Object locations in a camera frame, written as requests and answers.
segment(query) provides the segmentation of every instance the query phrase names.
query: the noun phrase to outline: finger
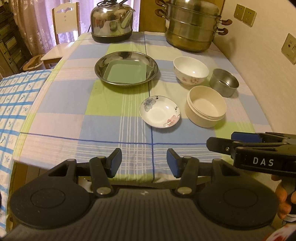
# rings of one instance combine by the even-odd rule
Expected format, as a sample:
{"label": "finger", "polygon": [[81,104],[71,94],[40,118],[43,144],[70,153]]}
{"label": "finger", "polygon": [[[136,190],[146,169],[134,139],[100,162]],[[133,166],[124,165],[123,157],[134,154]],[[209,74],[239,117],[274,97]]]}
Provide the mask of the finger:
{"label": "finger", "polygon": [[286,216],[287,216],[286,214],[283,214],[283,213],[281,213],[281,212],[278,212],[278,217],[279,217],[280,219],[284,219]]}
{"label": "finger", "polygon": [[279,203],[285,202],[288,196],[287,191],[283,188],[281,183],[277,186],[275,194],[279,199]]}
{"label": "finger", "polygon": [[271,179],[273,181],[279,181],[279,180],[281,180],[281,178],[279,176],[276,176],[276,175],[271,175]]}
{"label": "finger", "polygon": [[283,214],[288,214],[291,212],[291,208],[292,208],[291,205],[284,202],[279,205],[279,212],[281,212]]}
{"label": "finger", "polygon": [[294,192],[291,196],[291,202],[296,204],[296,192]]}

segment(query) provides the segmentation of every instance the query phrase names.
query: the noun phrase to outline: blue checkered cloth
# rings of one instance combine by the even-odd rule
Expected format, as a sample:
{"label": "blue checkered cloth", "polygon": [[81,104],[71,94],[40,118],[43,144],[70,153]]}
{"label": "blue checkered cloth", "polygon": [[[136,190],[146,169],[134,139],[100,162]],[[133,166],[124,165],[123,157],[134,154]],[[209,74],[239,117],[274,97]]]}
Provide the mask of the blue checkered cloth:
{"label": "blue checkered cloth", "polygon": [[51,70],[15,74],[0,82],[0,235],[6,227],[14,151],[21,127]]}

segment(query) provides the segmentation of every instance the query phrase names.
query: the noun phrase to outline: wooden chair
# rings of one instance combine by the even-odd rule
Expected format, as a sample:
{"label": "wooden chair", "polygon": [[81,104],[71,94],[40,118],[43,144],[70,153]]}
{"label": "wooden chair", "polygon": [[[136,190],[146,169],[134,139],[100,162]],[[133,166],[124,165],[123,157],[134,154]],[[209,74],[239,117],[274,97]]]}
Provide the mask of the wooden chair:
{"label": "wooden chair", "polygon": [[52,20],[57,45],[41,58],[46,67],[48,67],[49,64],[59,62],[74,43],[70,42],[60,44],[58,34],[78,31],[78,36],[81,35],[79,2],[64,3],[56,8],[53,8]]}

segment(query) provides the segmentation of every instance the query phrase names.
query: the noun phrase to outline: tablecloth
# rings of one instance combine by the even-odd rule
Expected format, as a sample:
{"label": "tablecloth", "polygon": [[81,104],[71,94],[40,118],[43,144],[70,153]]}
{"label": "tablecloth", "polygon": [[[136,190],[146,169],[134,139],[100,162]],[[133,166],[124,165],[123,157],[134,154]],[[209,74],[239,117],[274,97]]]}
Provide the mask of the tablecloth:
{"label": "tablecloth", "polygon": [[51,70],[24,72],[0,82],[0,236],[6,227],[12,153],[26,116],[50,73]]}
{"label": "tablecloth", "polygon": [[[155,80],[132,88],[103,83],[94,72],[95,63],[115,51],[137,51],[156,60]],[[214,128],[194,125],[184,106],[191,86],[181,84],[173,72],[173,60],[190,56],[210,70],[222,68],[240,82],[238,91],[225,98],[227,113]],[[181,111],[180,121],[171,128],[156,129],[140,117],[139,106],[148,96],[162,95],[173,100]],[[166,162],[166,150],[174,148],[181,156],[200,161],[225,158],[207,150],[211,136],[230,138],[234,131],[271,131],[256,98],[239,73],[212,43],[203,53],[187,53],[169,45],[162,33],[134,32],[129,40],[116,44],[95,42],[82,34],[70,52],[54,68],[35,100],[23,125],[13,158],[52,168],[67,158],[87,162],[94,156],[108,156],[114,148],[123,153],[115,179],[167,181],[174,177]]]}

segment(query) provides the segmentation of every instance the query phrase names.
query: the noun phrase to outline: small metal cup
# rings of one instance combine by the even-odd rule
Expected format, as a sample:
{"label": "small metal cup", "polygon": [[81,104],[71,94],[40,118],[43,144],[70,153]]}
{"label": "small metal cup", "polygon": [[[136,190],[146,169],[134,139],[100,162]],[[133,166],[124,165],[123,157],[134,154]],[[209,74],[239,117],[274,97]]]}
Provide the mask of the small metal cup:
{"label": "small metal cup", "polygon": [[223,97],[231,97],[239,87],[239,82],[226,70],[214,69],[210,79],[210,86]]}

